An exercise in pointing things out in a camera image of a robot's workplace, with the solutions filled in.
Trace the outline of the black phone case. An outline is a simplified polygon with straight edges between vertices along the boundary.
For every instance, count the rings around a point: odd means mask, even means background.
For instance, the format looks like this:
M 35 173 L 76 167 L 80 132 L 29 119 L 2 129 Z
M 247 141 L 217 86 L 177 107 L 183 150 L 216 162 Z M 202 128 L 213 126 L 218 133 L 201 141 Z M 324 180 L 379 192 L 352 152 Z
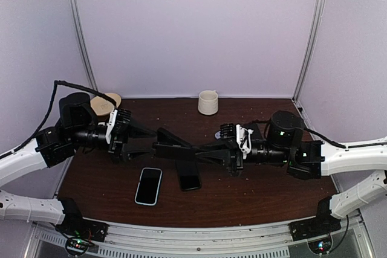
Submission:
M 195 161 L 196 154 L 200 152 L 197 147 L 163 127 L 157 129 L 157 140 L 152 149 L 158 158 L 182 161 Z

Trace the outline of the black phone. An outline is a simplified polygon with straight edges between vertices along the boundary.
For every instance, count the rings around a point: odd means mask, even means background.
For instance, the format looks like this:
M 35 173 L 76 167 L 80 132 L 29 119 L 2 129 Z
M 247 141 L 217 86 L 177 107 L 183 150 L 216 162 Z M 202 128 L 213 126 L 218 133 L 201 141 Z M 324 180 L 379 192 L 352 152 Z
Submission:
M 201 188 L 200 174 L 196 162 L 176 161 L 175 167 L 181 191 L 187 192 Z

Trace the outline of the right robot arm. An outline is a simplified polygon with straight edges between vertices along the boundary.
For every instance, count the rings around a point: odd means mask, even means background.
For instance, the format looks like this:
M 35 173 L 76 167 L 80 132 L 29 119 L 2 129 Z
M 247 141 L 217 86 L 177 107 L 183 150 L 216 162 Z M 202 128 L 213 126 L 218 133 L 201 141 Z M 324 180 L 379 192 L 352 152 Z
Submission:
M 297 179 L 319 179 L 343 172 L 370 170 L 372 173 L 350 189 L 319 201 L 316 217 L 310 221 L 314 234 L 324 234 L 334 219 L 386 194 L 386 138 L 353 143 L 337 143 L 325 136 L 303 141 L 311 132 L 303 119 L 288 111 L 277 111 L 261 131 L 258 121 L 224 124 L 220 138 L 199 147 L 195 157 L 218 163 L 236 175 L 247 163 L 286 166 Z

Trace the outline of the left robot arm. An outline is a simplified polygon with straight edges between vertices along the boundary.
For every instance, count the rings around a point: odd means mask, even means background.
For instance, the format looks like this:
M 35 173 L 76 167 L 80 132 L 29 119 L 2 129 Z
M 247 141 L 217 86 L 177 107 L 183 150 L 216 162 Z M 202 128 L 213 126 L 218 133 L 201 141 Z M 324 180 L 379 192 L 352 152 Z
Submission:
M 75 155 L 79 148 L 102 149 L 118 163 L 143 155 L 128 151 L 130 138 L 152 138 L 155 132 L 132 119 L 126 109 L 113 109 L 109 120 L 99 122 L 90 97 L 75 92 L 59 100 L 60 119 L 38 130 L 24 144 L 1 155 L 1 184 L 28 173 L 54 167 Z M 73 236 L 87 230 L 86 221 L 71 198 L 38 199 L 1 191 L 1 219 L 48 222 L 63 225 Z

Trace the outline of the phone in light-blue case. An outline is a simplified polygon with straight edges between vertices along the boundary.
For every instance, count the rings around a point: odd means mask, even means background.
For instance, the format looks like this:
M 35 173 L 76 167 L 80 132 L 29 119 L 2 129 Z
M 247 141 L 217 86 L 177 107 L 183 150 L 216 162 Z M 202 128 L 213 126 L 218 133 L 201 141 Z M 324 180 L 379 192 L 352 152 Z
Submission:
M 142 168 L 134 198 L 136 204 L 145 206 L 157 204 L 162 176 L 161 169 Z

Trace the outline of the beige ceramic plate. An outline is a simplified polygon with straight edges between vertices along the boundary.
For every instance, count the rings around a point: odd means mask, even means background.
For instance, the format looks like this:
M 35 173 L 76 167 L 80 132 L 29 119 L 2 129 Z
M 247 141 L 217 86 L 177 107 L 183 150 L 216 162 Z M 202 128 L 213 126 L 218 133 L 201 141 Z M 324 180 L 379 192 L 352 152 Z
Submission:
M 120 106 L 122 102 L 122 98 L 120 95 L 116 93 L 111 93 L 111 92 L 105 93 L 105 95 L 107 95 L 108 97 L 111 97 L 115 101 L 117 107 Z M 109 101 L 101 97 L 92 98 L 90 101 L 90 105 L 98 117 L 107 116 L 114 109 L 114 106 L 112 103 L 110 103 Z

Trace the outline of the cream textured mug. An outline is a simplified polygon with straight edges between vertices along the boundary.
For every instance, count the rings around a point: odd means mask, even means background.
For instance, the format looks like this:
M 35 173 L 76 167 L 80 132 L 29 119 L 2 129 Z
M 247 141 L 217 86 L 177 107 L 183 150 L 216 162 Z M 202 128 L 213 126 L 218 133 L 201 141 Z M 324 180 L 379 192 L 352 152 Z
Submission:
M 218 112 L 218 94 L 214 90 L 205 90 L 198 96 L 198 111 L 203 115 L 214 115 Z

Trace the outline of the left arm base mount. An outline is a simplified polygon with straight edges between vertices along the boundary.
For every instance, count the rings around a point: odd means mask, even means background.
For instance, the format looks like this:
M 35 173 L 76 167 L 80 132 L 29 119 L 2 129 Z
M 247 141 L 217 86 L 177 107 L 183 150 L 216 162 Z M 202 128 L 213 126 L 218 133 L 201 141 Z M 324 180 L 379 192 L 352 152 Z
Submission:
M 56 228 L 68 237 L 79 237 L 90 242 L 104 242 L 108 232 L 108 224 L 87 219 L 64 221 Z

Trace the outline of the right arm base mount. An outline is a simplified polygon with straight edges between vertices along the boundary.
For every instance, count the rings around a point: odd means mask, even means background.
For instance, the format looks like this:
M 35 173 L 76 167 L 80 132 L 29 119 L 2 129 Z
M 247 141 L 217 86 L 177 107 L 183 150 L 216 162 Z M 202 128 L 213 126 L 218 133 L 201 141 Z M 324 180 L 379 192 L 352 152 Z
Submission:
M 338 231 L 341 229 L 341 223 L 340 220 L 331 216 L 327 218 L 314 217 L 291 222 L 289 227 L 293 241 L 299 241 Z

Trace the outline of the left aluminium corner post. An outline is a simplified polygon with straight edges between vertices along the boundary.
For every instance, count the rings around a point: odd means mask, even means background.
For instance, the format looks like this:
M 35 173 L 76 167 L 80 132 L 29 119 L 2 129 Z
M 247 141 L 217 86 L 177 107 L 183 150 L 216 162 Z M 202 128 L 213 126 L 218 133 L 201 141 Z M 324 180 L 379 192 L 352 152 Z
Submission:
M 77 0 L 68 0 L 68 1 L 70 4 L 71 14 L 72 14 L 72 18 L 73 18 L 73 24 L 74 24 L 74 29 L 75 29 L 76 39 L 77 39 L 77 45 L 79 48 L 82 65 L 83 65 L 83 68 L 85 70 L 86 79 L 88 81 L 89 86 L 92 89 L 97 91 L 98 86 L 97 86 L 96 78 L 94 76 L 94 72 L 93 72 L 91 62 L 89 59 L 88 50 L 86 47 L 86 41 L 85 41 L 85 36 L 83 33 L 83 28 L 82 28 L 82 23 L 81 23 L 81 18 L 80 18 Z

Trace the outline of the aluminium corner post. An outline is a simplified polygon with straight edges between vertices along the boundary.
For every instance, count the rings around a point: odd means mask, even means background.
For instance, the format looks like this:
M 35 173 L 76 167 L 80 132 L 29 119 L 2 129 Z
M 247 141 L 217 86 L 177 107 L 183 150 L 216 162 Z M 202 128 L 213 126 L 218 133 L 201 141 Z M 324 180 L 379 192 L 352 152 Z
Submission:
M 302 89 L 304 87 L 308 69 L 311 65 L 311 61 L 313 58 L 314 49 L 317 42 L 319 27 L 322 22 L 324 8 L 325 8 L 326 0 L 315 0 L 314 12 L 310 27 L 310 32 L 308 35 L 307 46 L 304 53 L 304 58 L 302 61 L 301 70 L 299 73 L 298 81 L 296 87 L 294 89 L 292 100 L 294 103 L 299 103 L 301 99 Z
M 73 18 L 73 24 L 74 24 L 74 29 L 75 29 L 76 39 L 77 39 L 77 45 L 79 48 L 82 65 L 83 65 L 83 68 L 85 70 L 86 79 L 88 81 L 89 86 L 92 89 L 97 91 L 98 86 L 97 86 L 96 78 L 94 76 L 94 72 L 93 72 L 91 62 L 89 59 L 88 50 L 86 47 L 86 41 L 85 41 L 85 36 L 83 33 L 83 28 L 82 28 L 82 23 L 81 23 L 81 18 L 80 18 L 77 0 L 68 0 L 68 1 L 70 4 L 71 14 L 72 14 L 72 18 Z

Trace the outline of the right aluminium corner post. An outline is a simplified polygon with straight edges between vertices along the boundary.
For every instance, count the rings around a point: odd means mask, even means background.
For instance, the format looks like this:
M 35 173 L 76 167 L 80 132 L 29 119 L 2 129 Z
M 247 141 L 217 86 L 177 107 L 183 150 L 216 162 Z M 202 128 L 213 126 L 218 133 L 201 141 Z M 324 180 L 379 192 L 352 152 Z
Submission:
M 301 99 L 302 89 L 304 87 L 308 69 L 311 65 L 311 61 L 313 58 L 314 49 L 317 42 L 319 27 L 322 22 L 324 8 L 325 8 L 326 0 L 315 0 L 314 12 L 310 27 L 310 32 L 308 35 L 307 46 L 304 53 L 304 58 L 302 61 L 301 70 L 299 73 L 298 81 L 296 87 L 294 89 L 292 100 L 294 103 L 299 103 Z

